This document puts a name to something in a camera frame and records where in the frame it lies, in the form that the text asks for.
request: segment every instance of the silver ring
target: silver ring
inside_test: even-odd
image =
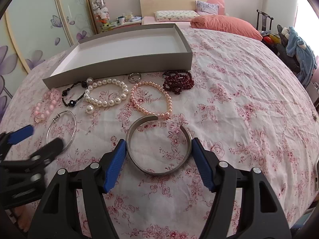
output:
[[[148,121],[152,121],[152,120],[158,120],[158,117],[155,115],[148,115],[148,116],[143,116],[141,118],[139,118],[138,120],[136,120],[129,128],[127,134],[126,134],[126,150],[129,153],[130,158],[132,159],[133,163],[136,165],[137,168],[139,168],[142,172],[149,174],[149,175],[153,175],[153,176],[164,176],[167,174],[170,174],[172,172],[175,172],[177,169],[179,169],[188,159],[191,151],[192,151],[192,136],[189,133],[189,131],[184,127],[184,125],[180,125],[181,130],[183,131],[184,135],[186,136],[186,140],[187,140],[187,152],[186,155],[184,157],[184,159],[179,163],[178,166],[176,166],[175,168],[167,171],[167,172],[150,172],[148,170],[146,170],[145,168],[143,168],[142,166],[140,166],[136,160],[134,159],[132,152],[131,152],[131,139],[132,139],[132,135],[134,133],[134,131],[143,123],[148,122]]]
[[[137,83],[141,80],[142,76],[138,72],[134,72],[128,76],[128,80],[130,83]]]
[[[69,113],[69,114],[72,115],[72,118],[74,120],[74,130],[73,130],[73,134],[72,134],[72,137],[71,137],[70,141],[66,144],[66,146],[63,148],[62,151],[64,151],[66,148],[68,148],[71,145],[71,143],[73,142],[75,131],[77,129],[77,119],[75,118],[75,115],[72,112],[70,112],[70,111],[63,111],[63,112],[58,113],[56,115],[56,117],[53,118],[52,123],[50,124],[49,129],[47,130],[47,144],[48,144],[49,143],[48,137],[49,137],[50,129],[52,128],[52,125],[55,123],[55,120],[58,119],[60,117],[60,115],[63,114],[63,113]]]

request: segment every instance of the white patterned pillow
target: white patterned pillow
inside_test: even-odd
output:
[[[218,4],[207,3],[196,0],[196,11],[199,15],[217,15]]]
[[[157,22],[190,22],[192,18],[199,16],[194,11],[157,11]]]

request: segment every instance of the gray box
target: gray box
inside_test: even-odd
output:
[[[193,53],[176,24],[120,28],[74,44],[43,78],[51,89],[88,77],[190,70]]]

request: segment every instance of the pink pearl bracelet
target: pink pearl bracelet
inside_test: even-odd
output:
[[[158,113],[158,112],[149,112],[148,110],[146,110],[145,108],[143,108],[141,105],[138,104],[137,100],[134,97],[134,92],[136,91],[138,86],[142,86],[142,85],[150,85],[153,86],[154,88],[157,88],[159,91],[161,91],[164,95],[165,98],[167,100],[167,112],[165,113]],[[147,82],[147,81],[143,81],[143,82],[139,82],[137,84],[135,84],[133,86],[133,88],[131,89],[131,96],[130,96],[130,100],[131,102],[133,102],[134,107],[139,111],[142,112],[144,115],[155,115],[159,118],[169,118],[169,116],[171,115],[172,111],[173,111],[173,105],[172,105],[172,98],[170,97],[170,95],[167,93],[167,91],[165,91],[163,89],[162,86],[160,86],[157,83],[154,82]]]
[[[34,114],[34,121],[36,123],[46,120],[46,118],[51,115],[58,101],[61,99],[61,94],[57,89],[53,88],[50,91],[47,91],[43,95],[43,100],[48,100],[48,99],[50,100],[50,105],[44,112],[40,112],[40,109],[42,106],[41,102],[38,102],[36,107],[34,108],[33,114]]]

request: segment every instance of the blue gripper pad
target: blue gripper pad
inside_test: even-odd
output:
[[[115,186],[117,177],[120,174],[120,170],[126,156],[126,142],[124,139],[120,139],[119,143],[114,149],[114,153],[115,155],[105,172],[105,182],[103,188],[106,193],[108,193],[111,188]]]
[[[28,125],[19,130],[13,132],[9,139],[8,144],[16,145],[17,143],[21,142],[22,140],[28,138],[29,136],[33,135],[33,126]]]
[[[195,164],[199,171],[200,177],[204,183],[204,186],[207,187],[210,191],[213,191],[215,184],[213,182],[213,171],[207,162],[204,156],[204,148],[202,145],[199,145],[198,139],[192,140],[192,154],[195,160]]]

